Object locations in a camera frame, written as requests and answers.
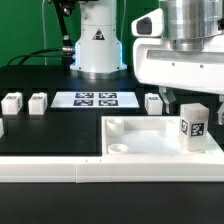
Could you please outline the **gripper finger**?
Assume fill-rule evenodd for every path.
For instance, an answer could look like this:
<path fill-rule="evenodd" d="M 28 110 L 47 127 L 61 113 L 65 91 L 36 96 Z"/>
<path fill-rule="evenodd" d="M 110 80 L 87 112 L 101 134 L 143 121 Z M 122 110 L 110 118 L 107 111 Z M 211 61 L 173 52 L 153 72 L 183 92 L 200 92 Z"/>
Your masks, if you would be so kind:
<path fill-rule="evenodd" d="M 224 125 L 224 95 L 219 95 L 221 106 L 217 111 L 217 122 L 219 125 Z"/>

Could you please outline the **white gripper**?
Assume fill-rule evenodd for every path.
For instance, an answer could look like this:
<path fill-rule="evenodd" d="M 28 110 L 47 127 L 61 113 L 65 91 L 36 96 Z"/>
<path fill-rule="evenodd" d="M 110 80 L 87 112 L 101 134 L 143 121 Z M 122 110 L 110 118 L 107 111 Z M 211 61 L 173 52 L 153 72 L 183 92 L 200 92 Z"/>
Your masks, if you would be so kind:
<path fill-rule="evenodd" d="M 135 76 L 141 83 L 160 86 L 168 114 L 175 113 L 171 88 L 224 95 L 221 21 L 219 9 L 160 7 L 132 22 Z"/>

